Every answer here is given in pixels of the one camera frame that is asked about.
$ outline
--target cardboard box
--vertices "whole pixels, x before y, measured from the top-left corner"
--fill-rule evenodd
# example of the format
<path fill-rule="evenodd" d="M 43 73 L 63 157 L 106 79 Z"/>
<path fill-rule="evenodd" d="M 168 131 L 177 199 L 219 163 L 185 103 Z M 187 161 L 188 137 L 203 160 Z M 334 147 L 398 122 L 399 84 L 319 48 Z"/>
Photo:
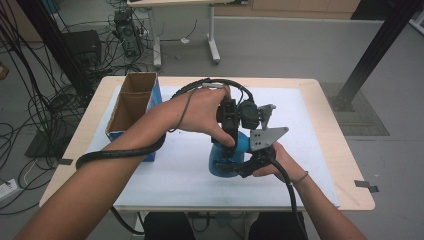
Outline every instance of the cardboard box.
<path fill-rule="evenodd" d="M 144 113 L 162 102 L 156 73 L 129 73 L 122 84 L 118 99 L 106 128 L 106 135 L 113 141 L 131 127 Z M 144 161 L 152 162 L 155 153 Z"/>

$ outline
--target blue object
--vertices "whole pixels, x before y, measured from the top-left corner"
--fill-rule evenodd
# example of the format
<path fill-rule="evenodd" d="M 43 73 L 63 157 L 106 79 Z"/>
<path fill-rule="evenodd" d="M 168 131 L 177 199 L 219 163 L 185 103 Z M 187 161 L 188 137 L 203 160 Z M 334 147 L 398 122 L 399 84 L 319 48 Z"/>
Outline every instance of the blue object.
<path fill-rule="evenodd" d="M 222 145 L 221 143 L 214 143 L 212 146 L 211 154 L 209 155 L 209 172 L 217 177 L 235 177 L 236 172 L 223 172 L 216 164 L 233 164 L 243 163 L 244 153 L 250 149 L 250 140 L 242 132 L 239 132 L 237 139 L 237 148 L 232 158 L 222 158 Z"/>

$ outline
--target metal bracket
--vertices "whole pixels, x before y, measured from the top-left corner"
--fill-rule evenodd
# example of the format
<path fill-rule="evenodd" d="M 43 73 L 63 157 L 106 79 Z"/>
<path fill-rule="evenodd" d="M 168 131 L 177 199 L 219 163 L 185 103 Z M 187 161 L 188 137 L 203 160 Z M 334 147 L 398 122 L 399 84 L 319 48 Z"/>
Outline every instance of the metal bracket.
<path fill-rule="evenodd" d="M 268 122 L 271 118 L 272 110 L 276 108 L 277 107 L 274 104 L 268 104 L 262 107 L 258 107 L 262 130 L 266 130 L 268 128 Z"/>
<path fill-rule="evenodd" d="M 289 131 L 288 127 L 268 128 L 266 130 L 250 131 L 250 150 L 257 151 L 271 146 L 280 137 Z"/>

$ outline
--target cable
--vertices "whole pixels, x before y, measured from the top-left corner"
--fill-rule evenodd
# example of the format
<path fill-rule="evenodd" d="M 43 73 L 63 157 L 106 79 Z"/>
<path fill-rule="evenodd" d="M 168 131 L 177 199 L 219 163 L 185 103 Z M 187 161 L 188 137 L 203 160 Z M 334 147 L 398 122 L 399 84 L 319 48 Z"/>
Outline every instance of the cable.
<path fill-rule="evenodd" d="M 137 216 L 138 216 L 138 220 L 140 220 L 140 224 L 141 224 L 141 226 L 142 226 L 142 227 L 143 227 L 143 229 L 144 229 L 144 221 L 143 221 L 143 218 L 141 217 L 140 212 L 137 212 Z"/>
<path fill-rule="evenodd" d="M 190 95 L 188 95 L 187 103 L 186 103 L 186 105 L 185 105 L 185 107 L 184 107 L 183 113 L 181 114 L 181 118 L 180 118 L 180 120 L 178 121 L 177 126 L 176 126 L 174 129 L 168 130 L 168 132 L 170 132 L 170 133 L 175 132 L 175 130 L 177 130 L 177 129 L 180 127 L 181 123 L 183 122 L 184 116 L 185 116 L 185 114 L 186 114 L 186 112 L 187 112 L 188 105 L 190 104 L 191 97 L 193 96 L 193 94 L 194 94 L 194 92 L 195 92 L 196 90 L 197 90 L 197 88 L 193 89 L 193 90 L 190 92 Z"/>
<path fill-rule="evenodd" d="M 29 184 L 28 184 L 28 186 L 29 185 L 31 185 L 33 182 L 35 182 L 35 180 L 37 180 L 39 177 L 41 177 L 41 176 L 43 176 L 45 173 L 47 173 L 48 171 L 44 171 L 44 172 L 42 172 L 40 175 L 38 175 L 36 178 L 34 178 Z M 23 188 L 22 189 L 22 191 L 14 198 L 14 199 L 12 199 L 9 203 L 7 203 L 6 205 L 4 205 L 4 206 L 2 206 L 2 207 L 0 207 L 0 210 L 3 210 L 3 209 L 5 209 L 6 207 L 8 207 L 8 206 L 10 206 L 12 203 L 14 203 L 15 201 L 16 201 L 16 199 L 18 199 L 26 190 L 28 190 L 26 187 L 25 188 Z M 31 209 L 31 208 L 33 208 L 33 207 L 35 207 L 36 205 L 38 205 L 38 203 L 37 204 L 35 204 L 35 205 L 32 205 L 32 206 L 30 206 L 29 208 L 25 208 L 25 209 L 23 209 L 23 210 L 19 210 L 19 211 L 16 211 L 16 212 L 13 212 L 13 213 L 0 213 L 0 215 L 12 215 L 12 214 L 16 214 L 16 213 L 20 213 L 20 212 L 23 212 L 23 211 L 26 211 L 26 210 L 28 210 L 28 209 Z"/>
<path fill-rule="evenodd" d="M 221 84 L 225 84 L 225 85 L 229 85 L 232 87 L 236 87 L 237 89 L 239 89 L 241 92 L 245 92 L 248 95 L 248 100 L 254 102 L 253 100 L 253 94 L 244 86 L 242 86 L 240 83 L 232 81 L 232 80 L 228 80 L 228 79 L 211 79 L 211 78 L 205 78 L 205 79 L 201 79 L 195 82 L 192 82 L 190 84 L 187 84 L 186 86 L 182 87 L 180 90 L 178 90 L 172 97 L 176 97 L 179 96 L 183 93 L 186 93 L 188 91 L 191 91 L 192 89 L 195 88 L 199 88 L 202 87 L 202 85 L 204 83 L 221 83 Z"/>
<path fill-rule="evenodd" d="M 43 187 L 43 186 L 45 186 L 47 183 L 49 183 L 50 182 L 50 179 L 49 180 L 47 180 L 46 182 L 44 182 L 44 183 L 42 183 L 42 184 L 40 184 L 40 185 L 38 185 L 38 186 L 36 186 L 36 187 L 29 187 L 29 184 L 27 184 L 26 186 L 23 186 L 23 184 L 21 183 L 21 178 L 22 178 L 22 174 L 23 174 L 23 172 L 24 172 L 24 170 L 25 170 L 25 168 L 31 163 L 31 162 L 33 162 L 33 161 L 29 161 L 27 164 L 25 164 L 25 166 L 21 169 L 21 171 L 19 172 L 19 176 L 18 176 L 18 186 L 20 187 L 20 188 L 23 188 L 23 189 L 26 189 L 26 190 L 35 190 L 35 189 L 39 189 L 39 188 L 41 188 L 41 187 Z M 53 170 L 54 168 L 49 168 L 49 169 L 42 169 L 42 170 L 44 170 L 44 171 L 49 171 L 49 170 Z"/>
<path fill-rule="evenodd" d="M 291 184 L 289 175 L 287 174 L 286 170 L 283 168 L 283 166 L 281 166 L 281 164 L 277 160 L 271 159 L 271 164 L 274 165 L 274 167 L 276 167 L 277 170 L 283 176 L 284 182 L 286 183 L 287 190 L 288 190 L 289 195 L 290 195 L 290 204 L 291 204 L 292 212 L 294 214 L 294 218 L 296 219 L 296 222 L 299 226 L 299 229 L 302 232 L 303 239 L 308 239 L 308 235 L 306 234 L 306 230 L 303 228 L 302 223 L 301 223 L 300 218 L 299 218 L 299 214 L 298 214 L 298 211 L 297 211 L 296 197 L 294 195 L 293 185 Z"/>
<path fill-rule="evenodd" d="M 14 214 L 18 214 L 18 213 L 21 213 L 21 212 L 25 212 L 25 211 L 28 211 L 28 210 L 30 210 L 31 208 L 33 208 L 33 207 L 36 207 L 38 204 L 40 204 L 39 202 L 37 202 L 37 203 L 35 203 L 34 205 L 32 205 L 32 206 L 29 206 L 29 207 L 27 207 L 27 208 L 24 208 L 24 209 L 21 209 L 21 210 L 18 210 L 18 211 L 15 211 L 15 212 L 10 212 L 10 213 L 0 213 L 0 216 L 8 216 L 8 215 L 14 215 Z"/>
<path fill-rule="evenodd" d="M 0 136 L 1 139 L 4 139 L 4 143 L 0 146 L 0 150 L 5 149 L 2 154 L 0 155 L 0 160 L 3 158 L 3 156 L 5 156 L 6 153 L 8 153 L 10 151 L 10 149 L 12 148 L 13 144 L 12 144 L 12 138 L 13 138 L 13 127 L 12 125 L 8 124 L 8 123 L 0 123 L 0 126 L 7 126 L 10 128 L 10 132 L 3 134 Z M 6 160 L 0 165 L 0 169 L 3 167 L 3 165 L 5 164 Z"/>
<path fill-rule="evenodd" d="M 24 182 L 28 185 L 28 182 L 26 181 L 26 176 L 28 175 L 28 173 L 34 168 L 34 165 L 37 163 L 37 159 L 34 160 L 34 163 L 31 165 L 31 168 L 28 170 L 28 172 L 25 173 L 24 175 Z"/>
<path fill-rule="evenodd" d="M 88 21 L 88 22 L 82 22 L 82 23 L 75 23 L 75 24 L 71 24 L 71 25 L 67 25 L 68 26 L 68 28 L 70 28 L 70 27 L 75 27 L 75 26 L 78 26 L 78 25 L 83 25 L 83 24 L 88 24 L 88 23 L 107 23 L 107 22 L 109 22 L 109 21 Z"/>
<path fill-rule="evenodd" d="M 194 30 L 196 30 L 196 27 L 197 27 L 197 19 L 194 22 L 193 30 L 191 30 L 191 32 L 189 34 L 187 34 L 187 36 L 184 37 L 184 38 L 189 38 L 191 36 L 191 34 L 193 34 Z M 181 41 L 181 39 L 164 39 L 164 40 L 160 40 L 160 41 L 161 42 L 175 42 L 175 41 Z"/>
<path fill-rule="evenodd" d="M 196 232 L 198 232 L 198 233 L 201 233 L 201 232 L 206 231 L 206 229 L 208 229 L 209 224 L 210 224 L 210 221 L 211 221 L 211 219 L 210 219 L 210 213 L 209 212 L 206 212 L 206 226 L 203 229 L 198 230 L 194 226 L 194 220 L 193 219 L 194 219 L 194 217 L 191 218 L 191 226 L 193 226 L 193 230 L 196 231 Z"/>
<path fill-rule="evenodd" d="M 111 150 L 111 151 L 98 151 L 91 152 L 82 155 L 76 162 L 76 169 L 80 169 L 84 164 L 97 161 L 97 160 L 106 160 L 106 159 L 116 159 L 116 158 L 129 158 L 129 157 L 139 157 L 145 156 L 147 154 L 153 153 L 162 147 L 165 142 L 166 134 L 162 135 L 153 145 L 142 148 L 142 149 L 133 149 L 133 150 Z"/>
<path fill-rule="evenodd" d="M 7 16 L 0 11 L 0 16 L 2 16 L 4 18 L 4 20 L 6 20 L 6 22 L 9 24 L 9 26 L 15 30 L 15 32 L 17 33 L 17 35 L 19 36 L 20 39 L 24 40 L 22 38 L 22 36 L 19 34 L 19 32 L 17 32 L 17 30 L 15 28 L 13 28 L 13 26 L 11 26 L 10 21 L 7 19 Z M 6 40 L 9 43 L 12 43 L 12 39 L 10 38 L 10 36 L 7 34 L 7 31 L 3 28 L 3 26 L 0 24 L 0 31 L 3 33 L 3 36 L 6 38 Z M 37 82 L 35 80 L 35 76 L 34 73 L 31 70 L 31 67 L 28 64 L 28 61 L 26 60 L 25 56 L 23 55 L 23 53 L 21 51 L 19 51 L 20 49 L 18 47 L 16 47 L 14 44 L 11 44 L 12 50 L 18 55 L 19 59 L 21 60 L 22 64 L 25 66 L 27 73 L 29 75 L 29 78 L 32 82 L 32 86 L 33 86 L 33 90 L 35 90 L 35 92 L 37 93 L 38 96 L 42 96 L 40 89 L 38 88 Z M 45 107 L 48 109 L 49 106 L 47 104 L 47 102 L 44 101 L 43 98 L 41 98 L 41 101 L 43 102 L 43 104 L 45 105 Z"/>
<path fill-rule="evenodd" d="M 132 234 L 136 234 L 136 235 L 144 235 L 144 232 L 140 232 L 135 230 L 134 228 L 132 228 L 130 225 L 128 225 L 128 223 L 126 223 L 124 221 L 124 219 L 121 217 L 121 215 L 119 215 L 118 210 L 116 210 L 115 207 L 112 206 L 112 208 L 110 209 L 110 211 L 112 212 L 113 216 L 115 216 L 115 218 L 118 220 L 118 222 L 125 227 L 125 229 L 127 229 L 129 232 L 131 232 Z"/>
<path fill-rule="evenodd" d="M 9 132 L 9 133 L 6 133 L 6 134 L 4 134 L 4 135 L 2 135 L 2 137 L 3 136 L 6 136 L 6 135 L 9 135 L 10 134 L 10 138 L 9 139 L 7 139 L 7 142 L 6 143 L 9 143 L 9 145 L 7 146 L 7 148 L 4 150 L 4 152 L 0 155 L 0 160 L 4 157 L 4 161 L 1 163 L 1 165 L 0 165 L 0 170 L 4 167 L 4 165 L 7 163 L 7 161 L 8 161 L 8 159 L 9 159 L 9 156 L 10 156 L 10 153 L 11 153 L 11 151 L 12 151 L 12 148 L 13 148 L 13 146 L 14 146 L 14 144 L 15 144 L 15 141 L 16 141 L 16 139 L 17 139 L 17 137 L 18 137 L 18 135 L 19 135 L 19 133 L 20 133 L 20 131 L 25 127 L 25 126 L 29 126 L 29 125 L 33 125 L 33 124 L 27 124 L 27 122 L 30 120 L 30 118 L 28 118 L 19 128 L 17 128 L 17 129 L 13 129 L 13 127 L 10 125 L 10 124 L 8 124 L 8 123 L 0 123 L 0 125 L 6 125 L 6 126 L 9 126 L 10 128 L 11 128 L 11 131 Z"/>
<path fill-rule="evenodd" d="M 30 74 L 30 79 L 33 79 L 33 77 L 31 77 L 31 75 L 32 75 L 32 72 L 29 70 L 29 74 Z M 33 87 L 35 86 L 35 88 L 33 88 L 33 89 L 35 89 L 36 90 L 36 92 L 38 92 L 37 93 L 37 95 L 39 96 L 39 99 L 42 101 L 42 102 L 44 102 L 44 106 L 46 106 L 47 108 L 49 108 L 49 106 L 50 106 L 50 104 L 48 104 L 44 99 L 44 97 L 42 96 L 42 95 L 40 95 L 40 93 L 39 93 L 39 91 L 37 91 L 37 84 L 36 84 L 36 82 L 34 81 L 34 80 L 32 80 L 32 83 L 33 83 Z"/>

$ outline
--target desk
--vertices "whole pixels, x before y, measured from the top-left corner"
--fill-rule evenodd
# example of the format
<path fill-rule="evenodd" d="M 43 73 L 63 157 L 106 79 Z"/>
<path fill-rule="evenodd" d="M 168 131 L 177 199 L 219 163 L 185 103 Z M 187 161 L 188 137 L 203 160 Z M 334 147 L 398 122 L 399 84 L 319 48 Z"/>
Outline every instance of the desk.
<path fill-rule="evenodd" d="M 161 52 L 160 52 L 160 39 L 156 34 L 155 29 L 155 15 L 154 7 L 157 6 L 174 6 L 174 5 L 188 5 L 188 4 L 209 4 L 209 34 L 207 34 L 209 48 L 212 53 L 212 59 L 215 63 L 219 63 L 221 57 L 218 53 L 218 48 L 215 43 L 214 33 L 214 16 L 216 3 L 228 3 L 233 0 L 140 0 L 137 2 L 128 1 L 128 6 L 132 8 L 145 8 L 148 10 L 150 31 L 153 38 L 153 65 L 159 69 L 162 65 Z"/>
<path fill-rule="evenodd" d="M 201 78 L 159 77 L 159 82 L 161 86 L 183 86 L 199 79 Z M 75 160 L 87 151 L 114 90 L 122 84 L 123 80 L 124 77 L 106 77 L 100 83 L 63 156 L 66 159 L 73 159 L 74 162 L 70 166 L 58 166 L 40 201 L 41 205 L 75 172 Z M 299 89 L 315 129 L 323 157 L 334 181 L 340 202 L 339 209 L 372 210 L 375 207 L 369 190 L 355 186 L 354 180 L 363 180 L 362 174 L 316 80 L 282 78 L 231 78 L 231 80 L 246 87 Z"/>

